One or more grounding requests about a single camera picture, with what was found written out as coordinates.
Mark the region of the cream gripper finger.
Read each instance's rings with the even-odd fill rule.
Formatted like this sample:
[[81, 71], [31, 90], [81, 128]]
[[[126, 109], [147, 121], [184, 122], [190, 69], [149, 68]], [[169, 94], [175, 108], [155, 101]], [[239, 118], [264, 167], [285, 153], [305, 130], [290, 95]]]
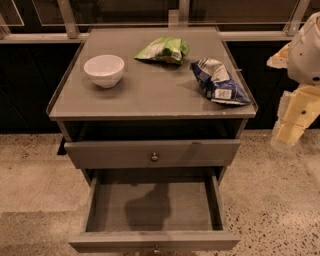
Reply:
[[286, 126], [280, 122], [276, 122], [272, 131], [273, 140], [289, 146], [294, 146], [304, 133], [304, 129], [300, 126]]
[[272, 68], [287, 68], [288, 51], [290, 44], [283, 46], [277, 53], [267, 60], [267, 65]]

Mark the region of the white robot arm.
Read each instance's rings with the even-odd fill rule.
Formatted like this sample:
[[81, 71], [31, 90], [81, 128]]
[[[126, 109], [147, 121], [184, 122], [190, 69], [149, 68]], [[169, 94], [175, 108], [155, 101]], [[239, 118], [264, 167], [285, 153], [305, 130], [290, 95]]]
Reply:
[[299, 83], [280, 99], [271, 140], [278, 148], [294, 146], [320, 115], [320, 12], [312, 14], [267, 65], [286, 68], [288, 77]]

